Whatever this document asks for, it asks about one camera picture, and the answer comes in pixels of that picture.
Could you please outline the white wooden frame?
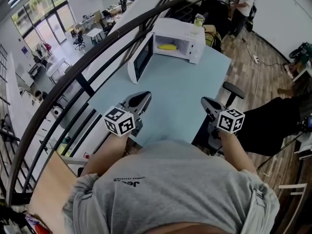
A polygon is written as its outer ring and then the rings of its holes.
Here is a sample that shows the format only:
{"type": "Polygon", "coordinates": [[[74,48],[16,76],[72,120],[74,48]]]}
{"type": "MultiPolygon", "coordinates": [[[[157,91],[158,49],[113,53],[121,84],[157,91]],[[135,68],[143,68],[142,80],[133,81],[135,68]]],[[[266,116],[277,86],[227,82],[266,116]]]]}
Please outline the white wooden frame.
{"type": "Polygon", "coordinates": [[[308,183],[300,183],[300,184],[292,184],[292,185],[279,185],[278,188],[279,189],[296,189],[296,190],[301,189],[301,191],[291,192],[291,194],[290,194],[292,196],[300,196],[300,200],[299,200],[298,204],[296,205],[295,211],[294,211],[291,219],[289,220],[285,230],[282,233],[282,234],[287,234],[288,231],[291,229],[293,223],[297,219],[297,216],[299,214],[299,210],[302,208],[303,201],[306,198],[308,183]]]}

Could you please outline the colourful plastic bag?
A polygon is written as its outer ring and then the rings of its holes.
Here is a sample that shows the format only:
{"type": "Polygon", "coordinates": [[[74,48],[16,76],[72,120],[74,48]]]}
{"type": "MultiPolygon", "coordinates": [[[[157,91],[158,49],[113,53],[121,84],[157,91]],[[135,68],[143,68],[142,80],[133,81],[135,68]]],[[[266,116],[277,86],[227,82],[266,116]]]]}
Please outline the colourful plastic bag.
{"type": "Polygon", "coordinates": [[[52,232],[34,215],[25,214],[25,220],[35,234],[52,234],[52,232]]]}

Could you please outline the light wooden board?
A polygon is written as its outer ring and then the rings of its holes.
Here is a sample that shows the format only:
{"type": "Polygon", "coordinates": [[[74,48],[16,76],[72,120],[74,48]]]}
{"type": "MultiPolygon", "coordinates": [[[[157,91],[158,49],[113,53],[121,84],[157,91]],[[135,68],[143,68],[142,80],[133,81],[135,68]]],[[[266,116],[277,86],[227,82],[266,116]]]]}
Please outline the light wooden board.
{"type": "Polygon", "coordinates": [[[42,220],[52,234],[66,234],[61,211],[77,179],[68,165],[82,167],[86,163],[85,158],[60,156],[53,152],[37,180],[28,213],[42,220]]]}

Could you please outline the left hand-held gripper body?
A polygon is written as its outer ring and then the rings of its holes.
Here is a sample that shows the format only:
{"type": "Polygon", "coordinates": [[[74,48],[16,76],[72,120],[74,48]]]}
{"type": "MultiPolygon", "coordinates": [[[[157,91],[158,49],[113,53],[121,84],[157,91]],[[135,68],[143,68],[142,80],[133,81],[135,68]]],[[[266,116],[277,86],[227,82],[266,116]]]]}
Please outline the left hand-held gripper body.
{"type": "Polygon", "coordinates": [[[143,126],[140,118],[142,113],[141,106],[133,107],[126,102],[118,103],[104,113],[104,122],[112,134],[122,137],[130,133],[136,137],[143,126]]]}

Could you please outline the white microwave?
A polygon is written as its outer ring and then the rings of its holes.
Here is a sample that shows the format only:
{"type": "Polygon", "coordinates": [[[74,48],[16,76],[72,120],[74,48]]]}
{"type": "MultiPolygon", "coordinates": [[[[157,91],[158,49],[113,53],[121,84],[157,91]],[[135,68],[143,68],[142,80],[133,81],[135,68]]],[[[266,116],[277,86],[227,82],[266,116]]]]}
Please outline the white microwave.
{"type": "Polygon", "coordinates": [[[137,84],[154,54],[181,58],[197,64],[202,56],[205,42],[204,29],[193,33],[193,24],[173,18],[157,19],[152,30],[133,53],[127,64],[132,83],[137,84]],[[176,51],[161,50],[160,44],[174,44],[176,51]]]}

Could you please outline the black high-back office chair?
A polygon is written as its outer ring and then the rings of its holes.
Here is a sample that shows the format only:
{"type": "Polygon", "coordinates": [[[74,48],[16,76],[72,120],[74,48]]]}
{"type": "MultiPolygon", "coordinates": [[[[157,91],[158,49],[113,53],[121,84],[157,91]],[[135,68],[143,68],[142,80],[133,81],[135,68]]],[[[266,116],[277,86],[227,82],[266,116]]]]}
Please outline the black high-back office chair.
{"type": "Polygon", "coordinates": [[[204,25],[214,25],[223,39],[229,32],[231,21],[228,19],[228,7],[220,0],[205,0],[199,14],[204,17],[204,25]]]}

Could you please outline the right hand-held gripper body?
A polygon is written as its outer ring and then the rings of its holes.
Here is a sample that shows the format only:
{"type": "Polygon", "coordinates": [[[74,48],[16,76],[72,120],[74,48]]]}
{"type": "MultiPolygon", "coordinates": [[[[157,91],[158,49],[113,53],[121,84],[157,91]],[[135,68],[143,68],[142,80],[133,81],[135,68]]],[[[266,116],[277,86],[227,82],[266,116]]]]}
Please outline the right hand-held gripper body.
{"type": "Polygon", "coordinates": [[[211,129],[233,134],[242,128],[244,119],[245,114],[237,109],[224,110],[216,114],[216,120],[211,123],[211,129]]]}

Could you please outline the yellow green backpack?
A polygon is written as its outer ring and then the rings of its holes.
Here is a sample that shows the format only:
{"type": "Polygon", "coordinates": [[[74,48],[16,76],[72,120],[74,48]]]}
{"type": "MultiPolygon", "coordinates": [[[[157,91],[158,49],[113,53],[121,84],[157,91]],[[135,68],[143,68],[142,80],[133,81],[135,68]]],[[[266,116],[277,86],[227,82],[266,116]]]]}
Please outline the yellow green backpack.
{"type": "Polygon", "coordinates": [[[216,31],[216,27],[214,25],[203,25],[203,28],[206,45],[222,53],[222,39],[221,35],[216,31]]]}

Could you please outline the grey t-shirt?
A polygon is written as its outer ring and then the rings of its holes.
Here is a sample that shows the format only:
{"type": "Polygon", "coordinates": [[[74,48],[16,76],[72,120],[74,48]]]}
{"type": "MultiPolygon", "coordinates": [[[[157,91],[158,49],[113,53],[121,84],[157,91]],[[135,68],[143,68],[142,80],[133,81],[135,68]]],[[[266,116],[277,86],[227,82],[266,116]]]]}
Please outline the grey t-shirt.
{"type": "Polygon", "coordinates": [[[175,223],[229,234],[269,234],[279,211],[274,191],[183,141],[163,140],[81,176],[62,213],[69,234],[143,234],[175,223]]]}

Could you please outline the person's right forearm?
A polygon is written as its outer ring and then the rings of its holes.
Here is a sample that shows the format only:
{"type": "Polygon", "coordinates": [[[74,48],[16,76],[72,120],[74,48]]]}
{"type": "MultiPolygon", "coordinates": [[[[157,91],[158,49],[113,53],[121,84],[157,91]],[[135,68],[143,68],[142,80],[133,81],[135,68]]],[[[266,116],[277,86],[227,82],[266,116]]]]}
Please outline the person's right forearm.
{"type": "Polygon", "coordinates": [[[219,131],[224,157],[238,171],[249,171],[257,174],[252,160],[248,157],[235,134],[219,131]]]}

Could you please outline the person's left forearm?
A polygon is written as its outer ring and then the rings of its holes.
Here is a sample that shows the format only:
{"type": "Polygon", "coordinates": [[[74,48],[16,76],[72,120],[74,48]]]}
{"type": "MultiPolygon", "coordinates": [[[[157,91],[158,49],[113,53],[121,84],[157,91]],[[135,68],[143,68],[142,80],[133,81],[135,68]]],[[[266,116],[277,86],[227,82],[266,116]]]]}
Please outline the person's left forearm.
{"type": "Polygon", "coordinates": [[[109,135],[98,151],[89,158],[80,176],[89,174],[102,176],[107,172],[123,157],[129,135],[130,133],[124,136],[109,135]]]}

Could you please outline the black metal railing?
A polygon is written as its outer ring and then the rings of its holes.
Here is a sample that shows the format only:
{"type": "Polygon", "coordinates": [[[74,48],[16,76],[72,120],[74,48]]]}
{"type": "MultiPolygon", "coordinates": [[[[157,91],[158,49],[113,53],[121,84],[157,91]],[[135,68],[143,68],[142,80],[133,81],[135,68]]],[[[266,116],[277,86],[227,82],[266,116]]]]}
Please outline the black metal railing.
{"type": "Polygon", "coordinates": [[[59,126],[60,122],[75,104],[75,102],[80,98],[83,93],[86,93],[89,97],[92,97],[95,94],[95,91],[92,89],[92,83],[105,71],[120,55],[122,55],[126,50],[128,50],[132,45],[138,42],[142,37],[146,36],[152,29],[153,24],[156,21],[156,18],[168,9],[176,7],[181,3],[187,0],[172,0],[166,3],[158,4],[153,7],[151,10],[146,11],[145,13],[139,13],[138,16],[134,17],[129,22],[123,24],[116,30],[110,32],[110,34],[88,51],[80,60],[78,60],[69,71],[63,75],[48,94],[47,98],[42,102],[39,108],[36,110],[34,116],[31,118],[23,136],[21,137],[14,159],[12,161],[12,166],[10,174],[8,177],[8,185],[6,192],[6,204],[8,206],[12,205],[26,205],[29,204],[32,197],[32,193],[28,192],[27,189],[31,186],[30,179],[33,175],[35,166],[41,156],[41,153],[44,150],[44,147],[48,143],[48,139],[52,136],[54,131],[59,126]],[[110,58],[103,62],[100,68],[89,78],[85,79],[82,72],[88,68],[93,61],[95,61],[102,53],[107,53],[109,50],[112,50],[114,45],[122,40],[125,35],[131,31],[139,29],[138,33],[134,38],[123,47],[118,47],[117,52],[110,56],[110,58]],[[25,156],[27,151],[39,130],[39,127],[43,123],[44,119],[51,111],[53,104],[60,99],[66,89],[74,82],[78,82],[81,86],[80,90],[74,95],[74,97],[68,102],[65,109],[62,111],[60,116],[56,119],[56,122],[50,127],[46,137],[41,142],[40,146],[35,149],[35,156],[32,159],[32,163],[29,167],[24,185],[22,187],[22,192],[17,193],[15,191],[15,185],[18,179],[18,174],[21,169],[22,163],[25,161],[25,156]]]}

